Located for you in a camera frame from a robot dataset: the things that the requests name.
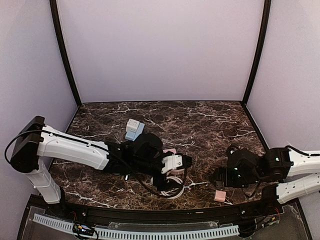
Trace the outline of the pink round power strip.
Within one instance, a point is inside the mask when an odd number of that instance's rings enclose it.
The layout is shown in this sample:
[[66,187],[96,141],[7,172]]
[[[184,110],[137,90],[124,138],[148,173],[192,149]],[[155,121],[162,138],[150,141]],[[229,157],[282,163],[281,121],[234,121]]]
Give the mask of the pink round power strip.
[[185,169],[174,169],[170,171],[171,175],[182,175],[184,173]]

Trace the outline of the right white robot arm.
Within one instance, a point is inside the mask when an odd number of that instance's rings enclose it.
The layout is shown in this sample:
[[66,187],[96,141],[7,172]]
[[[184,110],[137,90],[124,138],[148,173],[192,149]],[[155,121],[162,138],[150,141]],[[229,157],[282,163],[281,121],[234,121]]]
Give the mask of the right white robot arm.
[[320,189],[318,151],[303,152],[287,145],[257,155],[246,148],[230,145],[226,155],[226,167],[216,168],[210,179],[217,189],[243,189],[252,184],[266,183],[261,191],[261,200],[278,204]]

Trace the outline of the blue cube plug adapter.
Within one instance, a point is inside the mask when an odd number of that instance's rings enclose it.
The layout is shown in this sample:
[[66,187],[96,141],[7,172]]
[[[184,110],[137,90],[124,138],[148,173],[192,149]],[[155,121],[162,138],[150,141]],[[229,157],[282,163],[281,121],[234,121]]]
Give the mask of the blue cube plug adapter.
[[131,131],[126,132],[125,139],[128,141],[134,141],[136,139],[136,133]]

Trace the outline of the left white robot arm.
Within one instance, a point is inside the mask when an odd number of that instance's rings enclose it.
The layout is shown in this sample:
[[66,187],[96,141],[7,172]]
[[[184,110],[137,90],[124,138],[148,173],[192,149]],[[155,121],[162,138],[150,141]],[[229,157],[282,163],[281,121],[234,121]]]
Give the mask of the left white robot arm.
[[136,139],[122,143],[92,141],[60,132],[45,124],[44,117],[35,116],[8,143],[4,158],[13,169],[27,176],[49,205],[62,204],[65,196],[41,157],[66,160],[113,175],[134,175],[136,179],[139,174],[149,175],[156,190],[141,179],[138,182],[148,192],[165,199],[179,197],[186,181],[183,178],[174,182],[167,174],[183,170],[186,175],[192,164],[187,155],[164,152],[163,142],[152,133],[141,133]]

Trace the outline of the pink small plug adapter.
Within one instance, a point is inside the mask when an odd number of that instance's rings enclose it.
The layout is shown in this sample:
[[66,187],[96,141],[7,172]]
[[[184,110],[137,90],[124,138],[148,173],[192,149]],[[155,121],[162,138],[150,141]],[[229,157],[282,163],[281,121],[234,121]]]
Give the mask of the pink small plug adapter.
[[225,191],[216,190],[214,194],[214,201],[224,203],[226,201],[227,193]]

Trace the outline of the white cube socket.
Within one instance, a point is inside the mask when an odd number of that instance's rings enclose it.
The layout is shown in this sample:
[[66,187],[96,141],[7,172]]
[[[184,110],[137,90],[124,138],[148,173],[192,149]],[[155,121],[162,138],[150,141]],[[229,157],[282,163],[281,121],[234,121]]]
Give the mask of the white cube socket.
[[126,124],[125,131],[136,133],[139,128],[140,122],[138,120],[134,120],[130,118]]

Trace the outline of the pink cube socket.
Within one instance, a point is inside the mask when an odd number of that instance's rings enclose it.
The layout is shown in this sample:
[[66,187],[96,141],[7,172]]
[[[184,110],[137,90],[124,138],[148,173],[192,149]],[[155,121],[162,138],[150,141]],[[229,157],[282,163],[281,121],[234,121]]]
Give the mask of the pink cube socket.
[[170,152],[171,154],[176,154],[177,153],[175,148],[164,149],[163,152],[164,153],[169,153]]

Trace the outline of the blue power strip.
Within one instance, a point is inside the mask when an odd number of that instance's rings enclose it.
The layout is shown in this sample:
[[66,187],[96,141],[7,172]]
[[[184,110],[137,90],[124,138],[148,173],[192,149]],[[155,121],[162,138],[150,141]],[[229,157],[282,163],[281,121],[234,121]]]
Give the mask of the blue power strip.
[[137,130],[136,130],[136,132],[135,132],[135,135],[134,135],[134,139],[133,139],[133,140],[136,140],[137,137],[143,133],[144,128],[145,128],[145,124],[142,123],[142,122],[140,122],[139,125],[138,125],[138,128],[137,128]]

